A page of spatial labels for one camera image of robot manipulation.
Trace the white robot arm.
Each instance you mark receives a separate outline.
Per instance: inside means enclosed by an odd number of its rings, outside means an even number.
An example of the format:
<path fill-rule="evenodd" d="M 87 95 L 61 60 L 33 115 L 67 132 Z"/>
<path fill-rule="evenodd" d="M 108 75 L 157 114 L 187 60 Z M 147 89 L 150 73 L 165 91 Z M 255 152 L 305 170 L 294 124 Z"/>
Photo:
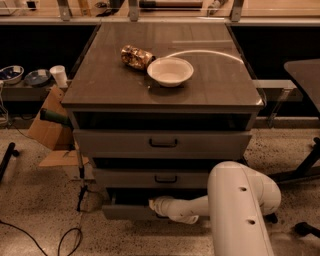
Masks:
<path fill-rule="evenodd" d="M 175 222 L 193 224 L 208 216 L 214 256 L 274 256 L 264 217 L 280 204 L 280 189 L 271 178 L 233 161 L 211 170 L 205 196 L 149 201 L 153 211 Z"/>

